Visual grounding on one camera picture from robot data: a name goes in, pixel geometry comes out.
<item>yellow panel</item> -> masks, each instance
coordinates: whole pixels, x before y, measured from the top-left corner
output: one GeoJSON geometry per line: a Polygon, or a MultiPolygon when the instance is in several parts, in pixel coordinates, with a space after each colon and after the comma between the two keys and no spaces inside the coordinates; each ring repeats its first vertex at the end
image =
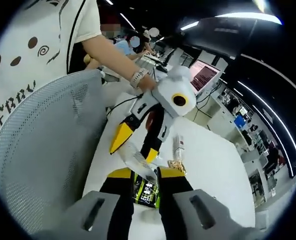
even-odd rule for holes
{"type": "Polygon", "coordinates": [[[131,170],[127,167],[117,169],[108,175],[108,178],[129,179],[131,177],[131,170]]]}
{"type": "Polygon", "coordinates": [[[126,123],[121,123],[116,134],[111,142],[110,154],[113,154],[119,147],[132,135],[133,131],[126,123]]]}
{"type": "Polygon", "coordinates": [[[184,177],[184,173],[169,167],[160,167],[161,177],[162,178],[174,178],[174,177],[184,177]]]}
{"type": "Polygon", "coordinates": [[[158,151],[156,151],[155,149],[153,148],[150,148],[150,152],[148,154],[148,157],[146,158],[146,161],[148,163],[152,162],[157,156],[158,156],[158,151]]]}

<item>white mesh chair back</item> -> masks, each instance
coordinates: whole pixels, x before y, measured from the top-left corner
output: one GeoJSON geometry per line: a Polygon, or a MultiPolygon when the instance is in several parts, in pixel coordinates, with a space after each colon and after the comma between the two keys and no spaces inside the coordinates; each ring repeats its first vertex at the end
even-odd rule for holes
{"type": "Polygon", "coordinates": [[[101,88],[98,70],[57,79],[0,130],[0,196],[28,233],[53,227],[82,197],[106,123],[101,88]]]}

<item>computer monitor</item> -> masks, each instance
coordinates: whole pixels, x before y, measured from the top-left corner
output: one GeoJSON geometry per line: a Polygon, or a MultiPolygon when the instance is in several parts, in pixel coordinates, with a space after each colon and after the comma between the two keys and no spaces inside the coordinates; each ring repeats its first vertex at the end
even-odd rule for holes
{"type": "Polygon", "coordinates": [[[191,67],[190,72],[192,74],[191,84],[193,86],[193,91],[196,95],[202,91],[208,85],[217,74],[220,73],[220,70],[203,62],[197,60],[191,67]]]}
{"type": "Polygon", "coordinates": [[[239,113],[244,117],[248,113],[248,111],[244,106],[242,106],[239,110],[239,113]]]}

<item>white cabinet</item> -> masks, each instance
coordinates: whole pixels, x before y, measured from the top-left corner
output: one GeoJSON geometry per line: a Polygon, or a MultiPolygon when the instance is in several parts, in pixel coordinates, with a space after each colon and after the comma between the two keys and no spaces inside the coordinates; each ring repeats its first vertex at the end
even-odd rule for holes
{"type": "Polygon", "coordinates": [[[222,108],[209,120],[208,127],[224,139],[228,139],[230,133],[236,128],[231,113],[222,108]]]}

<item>white t-shirt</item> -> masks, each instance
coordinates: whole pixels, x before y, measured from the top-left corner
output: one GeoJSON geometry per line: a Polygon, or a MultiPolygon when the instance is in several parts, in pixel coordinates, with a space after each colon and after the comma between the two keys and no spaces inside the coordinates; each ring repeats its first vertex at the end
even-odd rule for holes
{"type": "Polygon", "coordinates": [[[96,0],[31,0],[0,39],[0,128],[35,90],[67,74],[73,45],[100,35],[96,0]]]}

